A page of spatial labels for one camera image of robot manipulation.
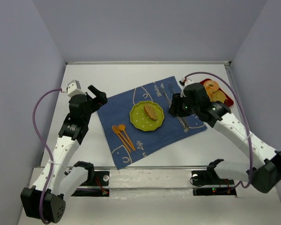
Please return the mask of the speckled bread slice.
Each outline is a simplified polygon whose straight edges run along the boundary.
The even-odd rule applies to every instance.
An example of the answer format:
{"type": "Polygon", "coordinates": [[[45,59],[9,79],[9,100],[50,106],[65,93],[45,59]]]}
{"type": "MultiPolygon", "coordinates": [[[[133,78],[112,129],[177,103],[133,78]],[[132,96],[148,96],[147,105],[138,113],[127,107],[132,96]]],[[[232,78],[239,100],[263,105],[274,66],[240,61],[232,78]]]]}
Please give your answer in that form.
{"type": "Polygon", "coordinates": [[[144,108],[145,113],[147,114],[147,116],[150,119],[152,119],[152,120],[158,119],[157,113],[155,112],[153,105],[146,103],[143,108],[144,108]]]}

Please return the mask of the metal serving tongs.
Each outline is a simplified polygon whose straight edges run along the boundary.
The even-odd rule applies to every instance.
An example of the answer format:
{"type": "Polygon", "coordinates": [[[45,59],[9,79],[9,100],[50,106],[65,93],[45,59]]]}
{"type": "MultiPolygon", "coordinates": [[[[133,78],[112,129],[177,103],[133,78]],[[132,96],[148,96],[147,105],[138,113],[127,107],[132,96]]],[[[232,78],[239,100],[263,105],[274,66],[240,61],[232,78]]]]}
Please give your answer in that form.
{"type": "Polygon", "coordinates": [[[169,104],[169,114],[177,117],[178,121],[180,122],[180,124],[183,127],[184,132],[187,133],[188,130],[190,129],[190,127],[189,127],[186,119],[184,117],[180,117],[178,115],[178,106],[179,106],[178,97],[180,97],[180,95],[178,93],[175,93],[174,87],[171,83],[169,83],[168,88],[170,90],[170,93],[172,94],[172,100],[170,100],[170,97],[167,95],[167,92],[164,88],[164,84],[161,83],[161,89],[162,89],[163,95],[165,96],[165,98],[169,104]]]}

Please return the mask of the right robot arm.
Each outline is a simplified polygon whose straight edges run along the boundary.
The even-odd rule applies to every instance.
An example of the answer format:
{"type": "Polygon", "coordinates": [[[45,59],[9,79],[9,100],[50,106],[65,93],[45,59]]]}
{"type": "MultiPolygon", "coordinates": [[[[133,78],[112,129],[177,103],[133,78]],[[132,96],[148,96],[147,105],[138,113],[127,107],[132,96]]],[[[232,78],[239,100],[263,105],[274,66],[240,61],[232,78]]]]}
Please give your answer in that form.
{"type": "Polygon", "coordinates": [[[211,101],[204,85],[184,82],[180,93],[172,94],[169,114],[187,117],[195,114],[202,122],[228,138],[249,159],[249,163],[233,163],[217,159],[207,167],[210,177],[237,180],[268,193],[281,180],[281,150],[260,140],[241,123],[221,101],[211,101]]]}

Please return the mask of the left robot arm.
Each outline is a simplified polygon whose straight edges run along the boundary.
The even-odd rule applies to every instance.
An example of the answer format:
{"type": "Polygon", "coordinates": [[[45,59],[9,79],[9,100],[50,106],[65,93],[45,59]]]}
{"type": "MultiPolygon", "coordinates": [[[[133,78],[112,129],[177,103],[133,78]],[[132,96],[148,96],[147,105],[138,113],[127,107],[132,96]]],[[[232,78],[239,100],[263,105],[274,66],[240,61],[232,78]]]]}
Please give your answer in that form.
{"type": "Polygon", "coordinates": [[[92,182],[95,177],[94,165],[84,161],[76,162],[70,173],[65,174],[69,161],[89,130],[91,115],[108,102],[105,92],[93,85],[88,90],[94,97],[83,92],[77,80],[71,81],[65,88],[56,89],[57,92],[66,93],[70,99],[69,113],[63,121],[53,150],[50,150],[34,126],[49,159],[32,186],[22,190],[20,198],[26,216],[40,219],[45,225],[58,223],[64,215],[66,201],[81,184],[92,182]]]}

